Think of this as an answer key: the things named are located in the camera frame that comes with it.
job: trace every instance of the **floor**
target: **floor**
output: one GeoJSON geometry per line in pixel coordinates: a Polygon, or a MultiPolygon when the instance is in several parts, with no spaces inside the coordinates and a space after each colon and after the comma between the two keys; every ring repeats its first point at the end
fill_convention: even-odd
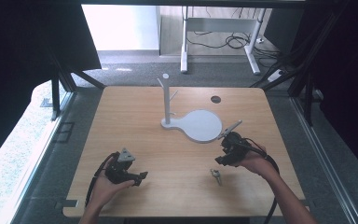
{"type": "MultiPolygon", "coordinates": [[[[172,13],[178,15],[178,8],[163,8],[161,15],[165,15],[164,10],[172,11],[172,13]]],[[[206,8],[202,8],[200,13],[206,13],[206,11],[206,8]]],[[[246,12],[248,12],[248,16],[253,15],[252,9],[249,11],[246,9],[246,12]]],[[[162,20],[162,27],[164,24],[168,24],[164,22],[167,21],[162,20]]],[[[223,71],[233,69],[232,73],[236,73],[234,70],[238,72],[239,69],[242,69],[241,64],[246,63],[246,59],[241,57],[241,55],[244,55],[243,50],[226,48],[210,52],[211,49],[205,49],[205,52],[203,51],[200,55],[194,53],[194,56],[189,59],[191,63],[189,69],[192,71],[189,74],[194,76],[183,77],[178,69],[176,69],[178,68],[177,65],[179,62],[178,46],[180,46],[180,41],[176,41],[176,44],[173,44],[174,41],[171,42],[170,49],[168,49],[168,47],[163,48],[163,36],[164,35],[161,35],[160,45],[161,52],[164,53],[162,53],[161,56],[158,55],[158,50],[156,54],[154,47],[147,47],[147,49],[143,50],[139,50],[139,48],[120,49],[120,51],[108,51],[104,49],[99,52],[103,70],[90,71],[89,74],[106,85],[150,85],[150,77],[152,77],[153,73],[161,72],[161,70],[169,70],[177,75],[177,85],[197,85],[197,83],[205,85],[205,79],[201,78],[197,80],[197,74],[203,74],[204,76],[208,74],[218,78],[218,72],[208,70],[211,69],[211,64],[224,64],[227,67],[220,69],[223,69],[223,71]],[[143,71],[143,67],[139,64],[147,63],[156,66],[152,68],[148,67],[150,70],[147,71],[151,73],[151,75],[149,75],[150,77],[141,78],[141,82],[135,82],[132,76],[137,76],[139,75],[139,71],[143,71]]],[[[207,39],[221,40],[221,38],[217,37],[207,39]]],[[[207,44],[218,45],[219,43],[208,42],[207,44]]],[[[259,45],[258,47],[273,48],[271,45],[259,45]]],[[[266,59],[260,62],[271,63],[266,59]]],[[[248,75],[246,75],[248,82],[257,81],[259,79],[259,77],[251,74],[248,75]]],[[[206,83],[208,85],[240,85],[236,79],[238,77],[235,76],[233,75],[232,79],[228,77],[227,80],[224,80],[227,81],[227,83],[224,84],[222,84],[222,80],[220,80],[219,83],[212,81],[212,78],[206,83]]],[[[5,213],[8,215],[4,217],[0,216],[0,223],[9,223],[12,217],[15,217],[13,223],[60,223],[61,221],[76,223],[78,221],[76,219],[68,220],[62,216],[60,211],[65,204],[65,188],[71,183],[71,172],[76,169],[76,159],[78,159],[81,154],[81,149],[87,138],[88,129],[92,123],[92,115],[95,113],[98,99],[102,93],[83,79],[76,76],[74,76],[74,79],[78,85],[78,92],[74,93],[73,97],[69,97],[63,91],[61,94],[62,106],[68,105],[68,107],[66,107],[68,109],[64,111],[62,120],[59,122],[51,122],[51,108],[41,107],[42,103],[44,103],[44,106],[48,105],[48,98],[50,98],[50,86],[49,83],[45,83],[35,89],[33,101],[29,109],[27,109],[23,118],[19,121],[18,127],[16,127],[12,135],[7,139],[5,145],[1,148],[0,214],[5,213]],[[67,133],[63,125],[70,124],[71,122],[75,124],[75,130],[72,132],[70,138],[72,141],[70,142],[71,144],[65,144],[63,142],[65,142],[67,137],[65,134],[67,133]],[[52,140],[53,144],[47,145],[49,140],[52,140]],[[42,160],[39,155],[43,153],[46,153],[47,156],[42,160]],[[41,169],[34,169],[37,164],[40,164],[41,169]],[[31,182],[31,179],[27,176],[33,176],[34,182],[31,182]],[[23,191],[24,188],[27,187],[29,188],[28,192],[23,191]]],[[[303,190],[307,193],[307,197],[311,199],[311,208],[316,211],[318,217],[323,218],[321,223],[358,223],[358,218],[352,221],[348,218],[348,212],[351,214],[358,212],[357,160],[324,119],[324,115],[318,110],[317,103],[312,108],[312,116],[315,120],[313,127],[307,127],[307,124],[302,122],[301,118],[294,119],[298,114],[297,110],[301,110],[301,108],[296,105],[301,103],[298,102],[298,99],[289,99],[287,95],[284,94],[284,91],[282,91],[285,88],[287,88],[287,83],[282,84],[276,90],[270,91],[268,93],[268,99],[289,153],[291,157],[296,158],[296,160],[293,160],[293,164],[303,190]],[[316,142],[312,141],[312,139],[314,139],[312,138],[314,133],[317,133],[316,139],[318,141],[316,142]],[[321,153],[317,149],[319,147],[318,145],[323,147],[324,153],[321,153]],[[341,153],[337,153],[337,148],[341,149],[341,153]],[[321,164],[325,163],[326,160],[322,154],[326,154],[328,162],[333,164],[334,171],[337,172],[337,174],[329,174],[331,171],[324,169],[325,166],[321,164]],[[348,197],[346,195],[340,195],[342,192],[348,194],[348,197]],[[346,209],[344,204],[347,203],[355,204],[357,209],[354,211],[351,210],[351,208],[346,209]]],[[[261,223],[262,218],[255,218],[252,221],[253,223],[261,223]]],[[[105,222],[121,223],[122,219],[112,220],[103,218],[101,223],[105,222]]],[[[276,219],[276,223],[282,223],[282,220],[276,219]]]]}

